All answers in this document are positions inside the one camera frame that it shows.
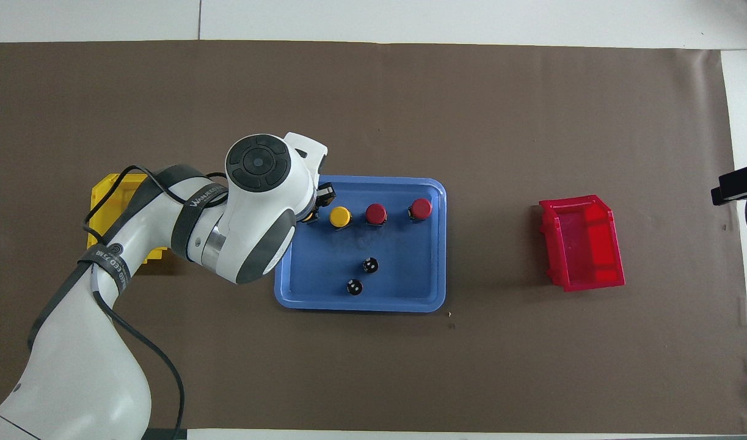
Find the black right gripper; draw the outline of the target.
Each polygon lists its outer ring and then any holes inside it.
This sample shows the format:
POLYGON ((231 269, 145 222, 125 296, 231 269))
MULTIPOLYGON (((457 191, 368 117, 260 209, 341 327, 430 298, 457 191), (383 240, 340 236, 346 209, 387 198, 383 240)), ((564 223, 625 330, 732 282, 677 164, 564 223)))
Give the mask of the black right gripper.
POLYGON ((721 187, 711 189, 710 195, 714 206, 747 198, 747 167, 722 175, 721 187))

